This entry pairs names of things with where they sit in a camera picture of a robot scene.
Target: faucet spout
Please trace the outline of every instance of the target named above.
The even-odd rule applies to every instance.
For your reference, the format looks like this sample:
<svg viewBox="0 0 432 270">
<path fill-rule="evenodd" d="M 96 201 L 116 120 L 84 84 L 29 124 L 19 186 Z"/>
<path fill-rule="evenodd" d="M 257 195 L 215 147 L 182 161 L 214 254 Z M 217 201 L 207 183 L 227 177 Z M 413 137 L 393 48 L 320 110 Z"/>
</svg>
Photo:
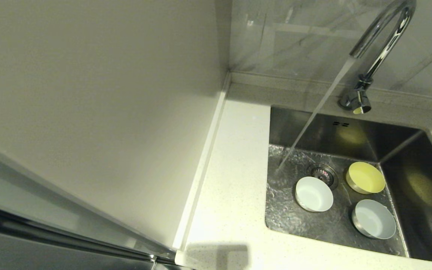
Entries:
<svg viewBox="0 0 432 270">
<path fill-rule="evenodd" d="M 371 109 L 371 106 L 366 108 L 363 107 L 365 105 L 365 102 L 363 102 L 364 99 L 367 100 L 367 104 L 369 105 L 366 90 L 372 82 L 374 73 L 378 70 L 379 66 L 381 66 L 383 61 L 389 55 L 389 52 L 393 49 L 399 38 L 403 35 L 403 32 L 408 27 L 415 10 L 416 0 L 394 0 L 381 13 L 379 13 L 366 32 L 361 36 L 358 43 L 356 43 L 353 50 L 349 53 L 355 58 L 361 58 L 382 29 L 384 29 L 397 14 L 401 14 L 391 35 L 386 40 L 386 43 L 378 56 L 374 59 L 369 70 L 360 75 L 360 80 L 356 84 L 354 90 L 341 97 L 339 105 L 343 109 L 352 110 L 355 114 L 367 113 Z"/>
</svg>

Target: sink drain strainer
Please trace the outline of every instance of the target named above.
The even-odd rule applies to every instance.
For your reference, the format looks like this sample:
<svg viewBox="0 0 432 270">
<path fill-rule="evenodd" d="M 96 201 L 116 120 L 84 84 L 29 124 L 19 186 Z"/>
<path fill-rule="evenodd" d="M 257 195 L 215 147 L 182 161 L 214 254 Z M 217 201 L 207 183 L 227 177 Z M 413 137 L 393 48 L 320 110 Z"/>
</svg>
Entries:
<svg viewBox="0 0 432 270">
<path fill-rule="evenodd" d="M 338 176 L 336 172 L 326 164 L 311 164 L 307 168 L 307 174 L 323 181 L 331 190 L 334 190 L 338 186 Z"/>
</svg>

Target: countertop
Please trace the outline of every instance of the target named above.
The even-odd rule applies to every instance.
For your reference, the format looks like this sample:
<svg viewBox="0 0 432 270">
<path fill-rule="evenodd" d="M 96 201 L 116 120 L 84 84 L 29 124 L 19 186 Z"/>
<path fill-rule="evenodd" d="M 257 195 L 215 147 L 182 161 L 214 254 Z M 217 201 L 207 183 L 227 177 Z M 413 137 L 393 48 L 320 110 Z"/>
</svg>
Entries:
<svg viewBox="0 0 432 270">
<path fill-rule="evenodd" d="M 432 262 L 376 253 L 268 229 L 264 222 L 271 105 L 311 111 L 318 91 L 274 89 L 233 82 L 186 239 L 176 263 L 197 270 L 432 269 Z M 331 96 L 321 113 L 354 117 Z M 366 120 L 425 130 L 432 111 L 373 102 Z"/>
</svg>

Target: white wall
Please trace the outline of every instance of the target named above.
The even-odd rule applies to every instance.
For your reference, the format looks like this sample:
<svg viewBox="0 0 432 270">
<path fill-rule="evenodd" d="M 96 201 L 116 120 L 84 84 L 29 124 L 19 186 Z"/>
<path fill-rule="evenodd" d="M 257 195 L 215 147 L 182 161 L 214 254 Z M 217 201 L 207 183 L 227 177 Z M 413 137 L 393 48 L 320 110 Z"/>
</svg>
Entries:
<svg viewBox="0 0 432 270">
<path fill-rule="evenodd" d="M 0 0 L 0 158 L 171 246 L 228 68 L 216 2 Z"/>
<path fill-rule="evenodd" d="M 363 32 L 392 1 L 234 0 L 231 69 L 331 82 Z M 357 82 L 395 24 L 389 23 L 342 82 Z M 432 0 L 417 1 L 408 29 L 376 72 L 372 87 L 432 97 Z"/>
</svg>

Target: water stream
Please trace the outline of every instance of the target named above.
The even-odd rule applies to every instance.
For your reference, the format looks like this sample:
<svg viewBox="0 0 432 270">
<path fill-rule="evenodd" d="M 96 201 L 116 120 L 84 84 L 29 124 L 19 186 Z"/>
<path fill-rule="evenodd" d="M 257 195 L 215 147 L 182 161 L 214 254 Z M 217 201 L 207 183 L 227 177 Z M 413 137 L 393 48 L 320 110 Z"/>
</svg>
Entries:
<svg viewBox="0 0 432 270">
<path fill-rule="evenodd" d="M 344 65 L 341 68 L 341 70 L 339 71 L 338 75 L 336 76 L 336 78 L 334 78 L 334 81 L 331 84 L 331 86 L 328 88 L 328 90 L 326 91 L 326 94 L 324 94 L 324 96 L 322 97 L 321 101 L 319 101 L 319 104 L 316 106 L 316 109 L 314 109 L 314 111 L 312 112 L 310 118 L 307 120 L 307 122 L 304 125 L 303 129 L 298 134 L 298 137 L 296 137 L 296 140 L 294 141 L 293 145 L 291 146 L 291 148 L 288 151 L 288 153 L 286 154 L 286 156 L 283 158 L 283 161 L 281 161 L 281 164 L 279 164 L 279 166 L 276 169 L 276 171 L 278 171 L 280 168 L 283 167 L 284 163 L 290 157 L 290 155 L 293 153 L 294 148 L 296 147 L 297 143 L 299 142 L 299 140 L 301 139 L 301 137 L 305 133 L 305 131 L 308 128 L 308 126 L 311 124 L 311 122 L 314 119 L 314 117 L 319 113 L 319 111 L 323 107 L 323 105 L 326 102 L 326 100 L 329 98 L 329 96 L 334 91 L 334 89 L 336 88 L 336 86 L 338 85 L 338 83 L 341 81 L 341 79 L 344 77 L 344 75 L 346 75 L 346 73 L 350 70 L 351 66 L 353 66 L 353 64 L 355 62 L 356 62 L 356 58 L 354 58 L 353 56 L 349 56 L 348 57 L 348 59 L 346 60 L 346 63 L 344 63 Z"/>
</svg>

